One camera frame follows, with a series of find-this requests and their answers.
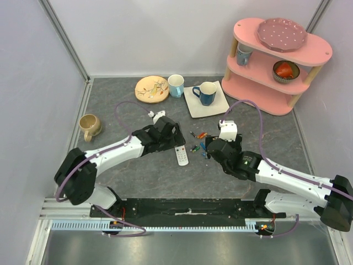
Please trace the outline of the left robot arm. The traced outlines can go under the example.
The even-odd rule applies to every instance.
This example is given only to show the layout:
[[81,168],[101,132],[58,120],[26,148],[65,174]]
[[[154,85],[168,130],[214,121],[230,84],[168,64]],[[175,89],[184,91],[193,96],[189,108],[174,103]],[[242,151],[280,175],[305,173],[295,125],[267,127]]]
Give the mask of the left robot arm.
[[89,203],[100,207],[109,217],[119,215],[122,200],[109,187],[96,183],[97,177],[125,161],[150,153],[183,146],[185,139],[180,124],[162,115],[153,124],[129,134],[128,137],[96,150],[71,150],[54,176],[58,193],[72,205]]

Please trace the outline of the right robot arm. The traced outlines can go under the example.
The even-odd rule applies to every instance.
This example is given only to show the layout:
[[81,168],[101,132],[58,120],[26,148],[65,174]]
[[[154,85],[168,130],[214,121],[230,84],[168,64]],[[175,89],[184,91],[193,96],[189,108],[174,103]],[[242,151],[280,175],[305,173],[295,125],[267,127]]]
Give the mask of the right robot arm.
[[269,213],[319,216],[322,223],[348,232],[352,224],[352,185],[341,175],[335,178],[311,176],[283,167],[262,155],[242,151],[242,136],[226,141],[207,136],[206,155],[218,162],[224,173],[240,180],[279,187],[292,193],[289,198],[274,192],[260,192],[253,203],[258,217]]

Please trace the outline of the white remote control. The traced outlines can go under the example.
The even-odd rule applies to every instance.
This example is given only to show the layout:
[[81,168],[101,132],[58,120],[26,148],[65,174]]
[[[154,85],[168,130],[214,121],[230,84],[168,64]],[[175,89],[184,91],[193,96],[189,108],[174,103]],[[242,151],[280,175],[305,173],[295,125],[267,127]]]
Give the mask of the white remote control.
[[189,163],[185,146],[178,146],[175,148],[176,159],[179,166],[186,166]]

